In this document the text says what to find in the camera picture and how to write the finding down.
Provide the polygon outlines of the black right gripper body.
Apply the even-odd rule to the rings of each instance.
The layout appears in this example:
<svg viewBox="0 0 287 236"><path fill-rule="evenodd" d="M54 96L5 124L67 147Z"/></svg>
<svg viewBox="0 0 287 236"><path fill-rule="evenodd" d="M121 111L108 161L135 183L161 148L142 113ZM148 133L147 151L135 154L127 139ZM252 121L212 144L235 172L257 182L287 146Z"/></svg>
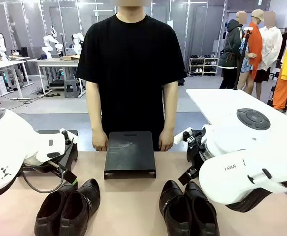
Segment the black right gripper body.
<svg viewBox="0 0 287 236"><path fill-rule="evenodd" d="M186 135L187 147L187 161L190 163L205 162L205 145L201 143L203 137L201 130L191 130L189 135Z"/></svg>

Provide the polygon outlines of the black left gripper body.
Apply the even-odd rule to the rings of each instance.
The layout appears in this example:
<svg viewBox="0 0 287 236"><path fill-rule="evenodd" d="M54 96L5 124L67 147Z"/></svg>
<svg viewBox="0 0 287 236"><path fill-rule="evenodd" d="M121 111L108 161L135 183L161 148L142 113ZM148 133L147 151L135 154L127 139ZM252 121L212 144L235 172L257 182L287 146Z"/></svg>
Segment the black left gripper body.
<svg viewBox="0 0 287 236"><path fill-rule="evenodd" d="M59 163L49 160L47 161L47 164L49 171L58 177L64 177L68 173L68 169Z"/></svg>

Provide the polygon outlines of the person's left hand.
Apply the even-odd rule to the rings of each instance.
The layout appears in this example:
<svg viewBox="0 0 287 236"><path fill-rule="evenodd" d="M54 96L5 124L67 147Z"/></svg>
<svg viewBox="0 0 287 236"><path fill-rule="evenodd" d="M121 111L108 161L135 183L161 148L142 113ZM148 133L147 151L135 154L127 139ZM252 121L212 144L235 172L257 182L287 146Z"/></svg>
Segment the person's left hand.
<svg viewBox="0 0 287 236"><path fill-rule="evenodd" d="M173 147L174 131L173 129L164 129L159 136L160 151L168 151Z"/></svg>

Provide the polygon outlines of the person's right hand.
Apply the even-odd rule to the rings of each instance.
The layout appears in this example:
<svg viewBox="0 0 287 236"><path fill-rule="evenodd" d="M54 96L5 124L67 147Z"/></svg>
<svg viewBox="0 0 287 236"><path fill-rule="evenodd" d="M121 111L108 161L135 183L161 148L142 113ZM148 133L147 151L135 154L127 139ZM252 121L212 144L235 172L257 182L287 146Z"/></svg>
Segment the person's right hand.
<svg viewBox="0 0 287 236"><path fill-rule="evenodd" d="M92 145L96 151L107 151L108 138L103 130L92 130Z"/></svg>

